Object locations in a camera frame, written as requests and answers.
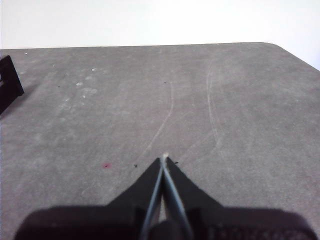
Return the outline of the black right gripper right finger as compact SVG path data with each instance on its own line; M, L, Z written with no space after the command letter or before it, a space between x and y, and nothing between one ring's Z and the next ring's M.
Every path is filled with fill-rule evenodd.
M166 216L176 222L185 239L208 239L209 221L223 206L194 184L168 156L163 157Z

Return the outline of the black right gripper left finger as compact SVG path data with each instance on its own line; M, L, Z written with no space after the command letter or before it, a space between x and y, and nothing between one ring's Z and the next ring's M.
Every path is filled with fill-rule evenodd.
M159 215L163 169L159 158L107 209L108 239L147 239Z

